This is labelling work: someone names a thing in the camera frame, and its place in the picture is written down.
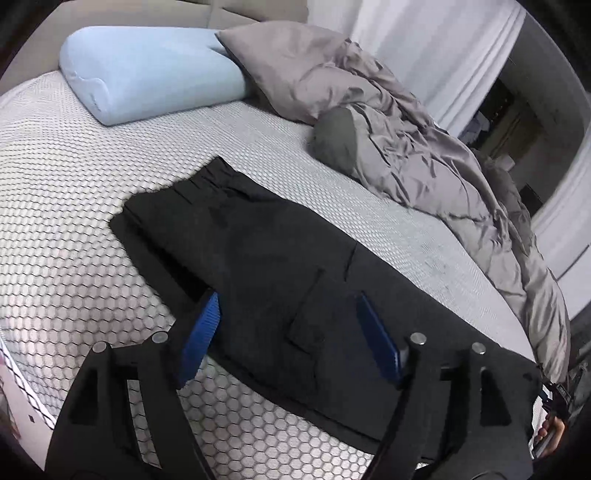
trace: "hand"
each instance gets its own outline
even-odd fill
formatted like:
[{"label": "hand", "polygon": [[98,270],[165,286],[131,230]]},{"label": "hand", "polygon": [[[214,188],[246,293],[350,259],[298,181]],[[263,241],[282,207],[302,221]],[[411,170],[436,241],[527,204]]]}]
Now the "hand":
[{"label": "hand", "polygon": [[546,437],[546,435],[548,435],[548,431],[551,429],[552,426],[554,426],[556,433],[554,434],[554,437],[552,438],[552,440],[550,440],[550,443],[546,446],[546,448],[540,455],[540,458],[544,458],[550,455],[551,453],[554,453],[554,451],[558,448],[560,440],[562,439],[562,435],[564,433],[565,428],[564,422],[560,420],[558,417],[554,417],[553,419],[551,419],[550,414],[548,413],[546,415],[546,420],[542,424],[542,428],[538,430],[538,435],[535,436],[534,441],[539,442],[544,437]]}]

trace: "mattress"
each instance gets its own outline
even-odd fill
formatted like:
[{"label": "mattress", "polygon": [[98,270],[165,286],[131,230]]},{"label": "mattress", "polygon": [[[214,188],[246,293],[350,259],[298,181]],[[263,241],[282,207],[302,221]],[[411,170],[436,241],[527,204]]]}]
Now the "mattress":
[{"label": "mattress", "polygon": [[[516,317],[443,223],[316,161],[306,151],[310,134],[245,102],[104,127],[59,72],[0,98],[0,335],[48,418],[93,343],[140,342],[174,322],[109,219],[130,195],[186,178],[216,155],[314,210],[492,340],[534,358]],[[139,389],[129,387],[141,450],[157,463]],[[221,477],[358,478],[371,458],[209,358],[179,395]]]}]

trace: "cargo pocket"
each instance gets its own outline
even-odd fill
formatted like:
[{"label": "cargo pocket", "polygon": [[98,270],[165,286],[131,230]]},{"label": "cargo pocket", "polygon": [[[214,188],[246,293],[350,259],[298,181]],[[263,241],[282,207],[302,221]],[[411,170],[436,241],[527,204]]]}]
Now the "cargo pocket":
[{"label": "cargo pocket", "polygon": [[318,391],[317,360],[344,298],[345,283],[319,270],[288,324],[281,354],[285,372],[281,388],[300,401],[311,401]]}]

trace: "white curtain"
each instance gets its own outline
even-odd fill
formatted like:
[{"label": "white curtain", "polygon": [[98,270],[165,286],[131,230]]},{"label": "white curtain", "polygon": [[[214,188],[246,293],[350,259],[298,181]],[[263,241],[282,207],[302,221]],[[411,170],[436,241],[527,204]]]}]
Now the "white curtain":
[{"label": "white curtain", "polygon": [[525,19],[515,0],[308,0],[308,22],[386,64],[452,135],[468,124]]}]

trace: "light blue pillow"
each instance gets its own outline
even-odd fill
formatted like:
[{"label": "light blue pillow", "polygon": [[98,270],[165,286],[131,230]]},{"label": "light blue pillow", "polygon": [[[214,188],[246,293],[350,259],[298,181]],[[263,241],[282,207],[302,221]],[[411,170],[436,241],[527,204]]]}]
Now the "light blue pillow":
[{"label": "light blue pillow", "polygon": [[247,84],[216,30],[86,27],[60,50],[74,93],[104,125],[244,98]]}]

